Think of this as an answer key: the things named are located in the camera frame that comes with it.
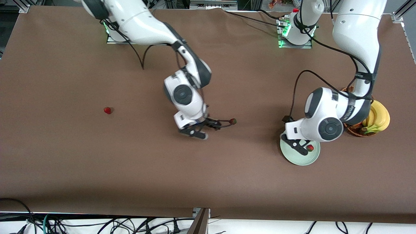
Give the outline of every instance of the brown table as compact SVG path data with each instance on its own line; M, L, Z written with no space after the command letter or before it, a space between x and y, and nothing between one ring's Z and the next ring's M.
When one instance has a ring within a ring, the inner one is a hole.
M105 43L103 27L83 8L32 7L0 62L1 197L37 212L179 217L210 207L222 218L416 223L416 66L388 15L379 27L374 96L390 126L323 143L307 167L288 162L277 143L295 78L312 69L344 87L354 76L349 57L317 44L278 48L275 27L220 9L155 16L211 67L204 88L211 115L238 124L209 130L207 141L180 135L162 89L177 70L171 48L151 48L143 71L128 45ZM335 46L329 15L319 25L316 38ZM323 85L301 78L295 118ZM20 207L0 204L6 209Z

